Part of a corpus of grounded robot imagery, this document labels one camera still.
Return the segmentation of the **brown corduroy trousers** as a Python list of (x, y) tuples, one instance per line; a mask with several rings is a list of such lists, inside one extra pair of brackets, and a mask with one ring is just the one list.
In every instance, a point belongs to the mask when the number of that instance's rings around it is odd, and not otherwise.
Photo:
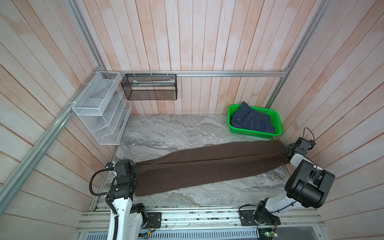
[(139, 162), (135, 195), (142, 197), (263, 174), (288, 163), (282, 149), (279, 141), (232, 142)]

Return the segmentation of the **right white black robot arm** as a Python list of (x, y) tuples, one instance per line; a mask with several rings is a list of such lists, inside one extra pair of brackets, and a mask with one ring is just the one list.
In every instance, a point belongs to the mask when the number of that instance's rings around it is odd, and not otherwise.
[(280, 217), (291, 210), (302, 208), (320, 208), (326, 201), (335, 175), (314, 163), (307, 157), (308, 151), (316, 145), (316, 138), (311, 140), (303, 136), (283, 148), (288, 163), (295, 171), (288, 179), (285, 190), (274, 198), (260, 201), (253, 212), (258, 225), (279, 225)]

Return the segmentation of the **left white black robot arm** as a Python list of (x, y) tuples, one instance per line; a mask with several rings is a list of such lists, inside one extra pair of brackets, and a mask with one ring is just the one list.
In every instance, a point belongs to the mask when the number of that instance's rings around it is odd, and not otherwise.
[[(102, 172), (113, 172), (115, 177), (110, 190), (105, 193), (93, 191), (93, 180)], [(105, 202), (111, 209), (108, 240), (148, 239), (151, 230), (144, 230), (147, 225), (147, 214), (143, 204), (134, 205), (136, 176), (139, 169), (132, 160), (109, 162), (102, 170), (96, 171), (89, 182), (89, 191), (93, 196), (105, 196)]]

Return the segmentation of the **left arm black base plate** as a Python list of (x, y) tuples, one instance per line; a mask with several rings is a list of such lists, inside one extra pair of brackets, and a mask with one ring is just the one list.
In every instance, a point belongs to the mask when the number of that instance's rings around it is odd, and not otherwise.
[(147, 224), (145, 229), (159, 229), (162, 223), (161, 212), (147, 212)]

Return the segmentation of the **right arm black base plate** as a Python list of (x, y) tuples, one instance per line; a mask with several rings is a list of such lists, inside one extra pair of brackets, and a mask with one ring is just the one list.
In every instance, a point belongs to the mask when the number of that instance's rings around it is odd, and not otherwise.
[(240, 210), (239, 214), (242, 226), (281, 225), (280, 218), (266, 210)]

